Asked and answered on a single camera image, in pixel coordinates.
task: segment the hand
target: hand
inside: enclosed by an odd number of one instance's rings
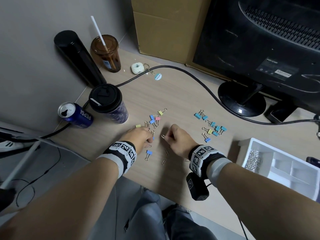
[[[128,130],[119,141],[130,141],[134,144],[136,153],[139,154],[142,149],[150,147],[149,143],[152,143],[153,138],[147,127],[139,127]]]
[[[199,145],[184,129],[176,124],[170,127],[164,139],[169,143],[175,154],[186,159],[188,159],[191,149]]]

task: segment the pepsi can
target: pepsi can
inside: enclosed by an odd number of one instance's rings
[[[59,106],[58,115],[72,125],[82,129],[88,128],[94,121],[92,114],[76,103],[66,102]]]

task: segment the monitor vent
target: monitor vent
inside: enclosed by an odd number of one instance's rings
[[[248,6],[246,17],[264,30],[303,47],[320,51],[320,31]]]

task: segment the cardboard box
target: cardboard box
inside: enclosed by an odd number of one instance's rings
[[[183,63],[226,79],[192,62],[211,0],[131,2],[140,53]]]

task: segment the desk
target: desk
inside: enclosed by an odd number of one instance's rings
[[[148,63],[150,67],[160,65],[157,62],[143,58],[123,50],[119,50],[122,69],[117,73],[110,73],[103,67],[102,74],[108,83],[120,84],[134,75],[130,70],[135,62]],[[307,156],[319,157],[319,140],[316,137],[317,125],[311,122],[291,125],[258,125],[239,119],[224,110],[209,93],[188,75],[169,68],[159,68],[155,74],[161,73],[161,80],[155,80],[154,75],[144,74],[138,79],[120,87],[124,103],[129,112],[129,119],[121,125],[114,124],[91,108],[87,110],[95,117],[94,123],[87,129],[67,128],[54,136],[54,142],[63,145],[89,160],[94,160],[112,142],[119,139],[126,130],[134,125],[144,125],[149,121],[149,115],[167,108],[155,130],[155,140],[151,150],[153,154],[149,161],[145,161],[146,153],[138,156],[137,161],[124,176],[156,193],[180,204],[188,209],[236,232],[243,236],[243,231],[236,214],[224,200],[218,190],[210,186],[210,196],[202,202],[194,201],[186,184],[186,175],[190,172],[189,164],[182,158],[177,158],[169,150],[169,158],[165,165],[161,165],[165,157],[166,142],[161,138],[168,128],[176,123],[185,129],[196,142],[205,144],[201,135],[203,126],[209,127],[203,120],[194,117],[194,113],[204,110],[210,121],[225,126],[228,130],[221,136],[211,135],[208,145],[217,148],[230,160],[236,160],[238,155],[238,141],[254,137],[276,148],[288,152],[298,158]],[[215,94],[218,85],[202,80]],[[83,105],[88,99],[90,89],[87,88],[78,100]],[[304,119],[311,114],[298,109],[288,120]],[[268,122],[264,116],[254,118]]]

